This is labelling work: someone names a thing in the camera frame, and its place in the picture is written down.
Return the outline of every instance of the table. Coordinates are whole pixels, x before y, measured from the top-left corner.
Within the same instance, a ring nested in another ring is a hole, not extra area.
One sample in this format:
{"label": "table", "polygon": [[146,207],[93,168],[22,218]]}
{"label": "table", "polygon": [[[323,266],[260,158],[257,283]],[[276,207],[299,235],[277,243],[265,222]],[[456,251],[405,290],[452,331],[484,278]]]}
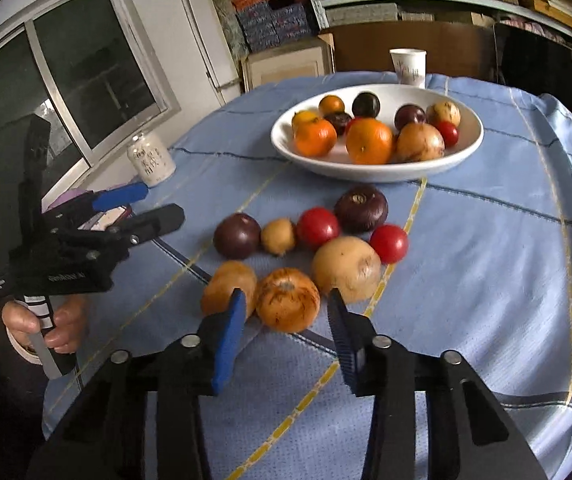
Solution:
{"label": "table", "polygon": [[[186,224],[134,249],[116,269],[114,288],[92,298],[80,379],[88,381],[115,349],[156,352],[195,330],[201,292],[222,262],[210,238],[225,216],[244,210],[265,224],[332,207],[351,184],[279,158],[272,123],[307,97],[381,82],[396,77],[338,73],[264,85],[182,137],[172,148],[175,175],[138,210],[176,202]],[[563,479],[572,470],[572,114],[552,96],[467,78],[432,75],[427,86],[475,110],[485,139],[454,170],[380,186],[388,221],[409,230],[410,251],[389,269],[379,302],[351,310],[368,309],[378,332],[412,351],[462,352],[548,476]],[[308,270],[310,261],[302,250],[284,259],[258,254],[248,263],[263,276],[281,266]],[[360,478],[372,399],[349,393],[329,339],[323,307],[301,335],[248,322],[233,379],[220,397],[201,402],[214,478]],[[48,385],[45,433],[78,391],[73,377]],[[424,405],[418,395],[418,478],[426,471]],[[155,471],[154,457],[147,467]]]}

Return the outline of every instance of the fruit bowl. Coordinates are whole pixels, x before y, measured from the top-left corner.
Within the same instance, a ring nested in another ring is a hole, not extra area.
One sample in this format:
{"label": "fruit bowl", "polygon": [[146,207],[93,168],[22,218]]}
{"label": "fruit bowl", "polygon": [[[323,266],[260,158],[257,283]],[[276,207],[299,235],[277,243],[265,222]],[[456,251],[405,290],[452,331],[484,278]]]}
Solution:
{"label": "fruit bowl", "polygon": [[431,105],[444,100],[443,94],[408,85],[370,84],[339,88],[306,99],[282,114],[272,125],[272,145],[281,155],[313,173],[355,182],[400,182],[454,168],[471,156],[482,143],[483,124],[477,114],[466,105],[448,96],[447,99],[455,103],[461,112],[461,123],[458,128],[457,144],[453,148],[446,149],[442,158],[398,164],[353,164],[345,147],[345,136],[339,137],[337,144],[326,156],[308,158],[297,153],[290,126],[296,112],[317,110],[319,101],[331,93],[339,96],[346,105],[346,111],[350,112],[352,102],[360,92],[373,92],[379,97],[381,111],[377,119],[386,123],[395,134],[399,133],[394,127],[395,114],[402,105],[415,104],[426,110]]}

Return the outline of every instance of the red tomato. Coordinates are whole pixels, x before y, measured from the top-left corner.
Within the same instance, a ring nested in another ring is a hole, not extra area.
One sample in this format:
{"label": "red tomato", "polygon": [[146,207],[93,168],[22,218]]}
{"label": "red tomato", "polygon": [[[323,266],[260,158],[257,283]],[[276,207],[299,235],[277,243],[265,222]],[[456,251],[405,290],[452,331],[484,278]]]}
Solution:
{"label": "red tomato", "polygon": [[323,207],[304,211],[297,222],[297,238],[314,251],[338,237],[339,232],[337,217]]}
{"label": "red tomato", "polygon": [[370,245],[382,263],[395,264],[408,252],[408,235],[397,225],[383,224],[373,231]]}
{"label": "red tomato", "polygon": [[346,124],[346,127],[343,130],[343,134],[344,135],[347,134],[348,130],[351,129],[351,126],[355,123],[355,121],[358,121],[360,119],[362,119],[362,117],[353,117],[350,121],[348,121],[348,124]]}
{"label": "red tomato", "polygon": [[459,132],[456,130],[456,126],[448,121],[441,121],[437,124],[437,129],[439,133],[444,138],[444,145],[447,148],[452,148],[459,140]]}

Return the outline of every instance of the mandarin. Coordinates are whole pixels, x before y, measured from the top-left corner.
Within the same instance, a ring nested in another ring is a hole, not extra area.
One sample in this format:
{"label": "mandarin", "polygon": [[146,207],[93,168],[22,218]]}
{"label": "mandarin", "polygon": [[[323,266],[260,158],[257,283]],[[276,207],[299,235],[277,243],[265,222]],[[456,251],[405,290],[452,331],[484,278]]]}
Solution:
{"label": "mandarin", "polygon": [[354,164],[387,164],[395,151],[395,136],[381,121],[359,118],[346,134],[346,150]]}
{"label": "mandarin", "polygon": [[317,118],[295,130],[295,147],[303,156],[324,156],[337,142],[337,132],[325,119]]}
{"label": "mandarin", "polygon": [[311,110],[300,110],[292,118],[290,125],[292,126],[292,131],[296,131],[298,127],[302,124],[312,121],[318,118],[319,115]]}
{"label": "mandarin", "polygon": [[344,111],[346,111],[346,105],[341,98],[336,95],[326,95],[326,97],[319,101],[319,113],[323,116]]}

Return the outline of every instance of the glass jar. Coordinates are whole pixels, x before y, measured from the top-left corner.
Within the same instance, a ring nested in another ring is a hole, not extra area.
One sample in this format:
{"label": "glass jar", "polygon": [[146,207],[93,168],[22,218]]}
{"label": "glass jar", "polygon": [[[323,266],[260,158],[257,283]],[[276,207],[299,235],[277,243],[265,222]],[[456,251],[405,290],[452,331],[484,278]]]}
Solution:
{"label": "glass jar", "polygon": [[175,161],[154,132],[135,134],[128,145],[128,159],[148,187],[175,173]]}

